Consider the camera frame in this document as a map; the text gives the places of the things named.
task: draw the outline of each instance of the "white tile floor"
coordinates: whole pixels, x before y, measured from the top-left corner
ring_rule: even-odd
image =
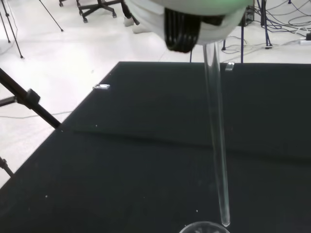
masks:
[[[58,6],[57,0],[42,1],[65,31],[60,32],[39,0],[9,0],[18,27],[19,45],[25,59],[19,58],[16,46],[10,48],[0,25],[0,67],[25,89],[35,90],[41,96],[41,105],[51,113],[72,111],[92,90],[92,86],[103,79],[119,61],[189,61],[189,54],[168,51],[164,42],[155,34],[133,34],[131,28],[125,28],[119,4],[113,6],[118,18],[112,18],[110,13],[99,10],[88,17],[88,24],[84,24],[75,0],[65,1],[63,8]],[[81,4],[91,2],[95,0],[81,0]],[[280,2],[282,0],[268,1],[267,8]],[[300,6],[305,1],[293,2]],[[273,13],[292,10],[293,6],[285,4]],[[311,14],[311,4],[301,10]],[[298,12],[279,19],[287,22],[288,19],[300,15]],[[240,36],[240,31],[240,28],[236,28],[232,35]],[[300,38],[290,33],[270,34],[274,44]],[[245,39],[249,45],[263,43],[264,30],[257,23],[253,23],[245,28]],[[228,45],[239,43],[233,37],[227,41]],[[245,62],[311,63],[310,52],[309,46],[275,47],[246,55]],[[231,59],[239,62],[239,57],[232,59],[238,55],[221,53],[221,61]],[[194,49],[193,61],[203,62],[202,47],[197,46]],[[10,92],[0,85],[0,99],[9,96]],[[31,110],[18,104],[0,108],[0,156],[7,160],[13,171],[49,136],[52,128],[39,117],[5,117],[32,115],[34,113]],[[63,121],[67,116],[68,114],[62,114],[55,117]],[[9,176],[0,169],[0,187],[8,179]]]

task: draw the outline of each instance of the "glass tube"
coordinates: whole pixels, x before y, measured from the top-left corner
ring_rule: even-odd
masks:
[[[222,224],[227,227],[230,224],[230,212],[218,42],[204,45],[203,52],[220,215]]]

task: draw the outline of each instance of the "metal clip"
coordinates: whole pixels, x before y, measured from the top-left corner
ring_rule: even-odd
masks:
[[[110,88],[110,85],[108,84],[97,84],[93,87],[93,90],[100,89],[100,90],[108,90]]]
[[[234,62],[229,62],[228,64],[227,64],[227,66],[225,67],[225,70],[226,71],[232,71],[233,70],[233,67],[234,67]]]

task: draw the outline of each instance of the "black tripod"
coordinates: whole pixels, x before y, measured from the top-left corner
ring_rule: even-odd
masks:
[[[23,104],[29,109],[32,109],[53,128],[56,129],[59,127],[60,122],[39,104],[40,96],[32,89],[25,91],[1,68],[0,83],[14,95],[12,97],[0,100],[0,107],[11,103]],[[0,167],[3,168],[10,176],[13,175],[13,172],[9,169],[6,160],[3,160],[2,158],[0,158]]]
[[[260,6],[259,0],[257,0],[257,4],[260,9],[260,16],[261,16],[260,25],[264,26],[264,29],[266,32],[266,49],[271,49],[272,44],[269,38],[268,28],[267,28],[266,3],[267,3],[267,0],[261,0],[261,6]]]
[[[49,12],[48,9],[45,7],[45,5],[42,3],[42,1],[41,1],[41,0],[39,0],[39,1],[40,1],[40,3],[43,5],[43,7],[46,9],[46,11],[50,14],[50,12]],[[16,37],[15,37],[15,33],[14,33],[14,31],[13,31],[13,28],[12,28],[12,24],[11,24],[11,21],[10,21],[10,18],[9,18],[10,15],[9,15],[8,12],[6,11],[6,8],[5,8],[5,5],[4,5],[3,0],[1,0],[1,3],[2,3],[2,6],[3,6],[3,8],[4,8],[5,16],[6,16],[7,19],[8,19],[8,22],[9,22],[9,25],[10,25],[10,28],[11,28],[11,31],[12,31],[12,34],[13,34],[15,43],[16,43],[16,45],[17,45],[17,49],[18,49],[18,52],[19,52],[19,54],[20,54],[20,58],[24,58],[23,55],[21,55],[21,51],[20,51],[20,48],[19,48],[17,39],[16,39]],[[57,23],[56,20],[53,18],[53,16],[52,16],[51,14],[50,14],[50,16],[52,17],[52,19],[54,20],[54,22],[57,24],[57,26],[60,28],[60,30],[63,32],[64,30],[58,25],[58,23]],[[1,17],[1,20],[2,20],[2,23],[3,23],[3,26],[4,26],[4,30],[5,30],[6,36],[7,36],[7,38],[8,38],[8,42],[10,43],[11,41],[10,41],[9,36],[8,36],[8,33],[7,33],[7,31],[6,31],[6,28],[5,28],[5,25],[4,25],[4,22],[3,22],[3,18],[2,18],[1,13],[0,13],[0,17]]]

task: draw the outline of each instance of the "black tabletop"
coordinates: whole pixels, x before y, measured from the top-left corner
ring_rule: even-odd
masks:
[[[311,232],[310,65],[222,65],[231,233]],[[203,64],[119,63],[0,190],[0,231],[220,223]]]

